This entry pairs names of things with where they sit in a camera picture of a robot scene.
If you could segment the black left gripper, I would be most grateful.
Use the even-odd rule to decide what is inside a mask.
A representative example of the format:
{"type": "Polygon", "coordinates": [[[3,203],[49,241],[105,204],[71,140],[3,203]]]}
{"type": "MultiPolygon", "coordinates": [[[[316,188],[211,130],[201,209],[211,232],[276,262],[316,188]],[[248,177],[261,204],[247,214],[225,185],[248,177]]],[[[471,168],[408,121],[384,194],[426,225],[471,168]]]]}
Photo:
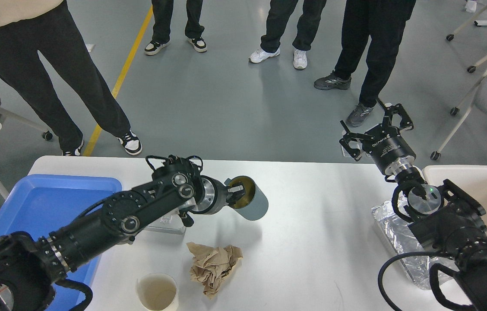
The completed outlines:
{"type": "Polygon", "coordinates": [[[204,187],[204,197],[192,208],[192,213],[213,215],[225,206],[246,207],[246,190],[243,183],[236,183],[227,187],[220,181],[208,176],[201,177],[204,187]]]}

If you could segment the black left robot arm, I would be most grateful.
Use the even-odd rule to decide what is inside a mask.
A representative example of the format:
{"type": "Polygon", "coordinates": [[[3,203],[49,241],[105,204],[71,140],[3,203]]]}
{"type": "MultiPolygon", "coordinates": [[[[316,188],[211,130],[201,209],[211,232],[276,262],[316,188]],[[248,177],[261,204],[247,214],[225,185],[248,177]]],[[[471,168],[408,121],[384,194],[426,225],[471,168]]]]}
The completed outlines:
{"type": "Polygon", "coordinates": [[[190,214],[212,215],[225,206],[242,209],[259,192],[250,177],[226,184],[201,174],[202,165],[170,155],[152,169],[152,179],[112,194],[82,211],[69,225],[34,241],[27,232],[0,236],[0,310],[44,311],[55,298],[54,285],[81,291],[83,311],[93,292],[66,276],[117,244],[131,243],[153,221],[175,212],[191,227],[190,214]]]}

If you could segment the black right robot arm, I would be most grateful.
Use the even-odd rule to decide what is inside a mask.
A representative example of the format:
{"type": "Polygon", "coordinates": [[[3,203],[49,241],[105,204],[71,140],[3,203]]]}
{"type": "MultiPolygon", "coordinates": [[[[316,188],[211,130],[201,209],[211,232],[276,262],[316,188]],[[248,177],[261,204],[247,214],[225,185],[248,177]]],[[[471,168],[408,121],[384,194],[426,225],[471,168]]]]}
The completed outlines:
{"type": "Polygon", "coordinates": [[[435,299],[453,311],[487,311],[487,226],[482,205],[449,179],[440,186],[429,185],[413,162],[415,152],[401,136],[413,129],[413,122],[401,104],[385,106],[383,121],[365,133],[353,133],[341,121],[345,133],[340,144],[359,161],[368,154],[390,182],[397,187],[391,199],[393,211],[423,247],[423,251],[395,255],[379,271],[377,282],[386,303],[398,306],[383,287],[383,275],[396,260],[406,257],[445,257],[457,270],[443,264],[429,269],[429,282],[435,299]]]}

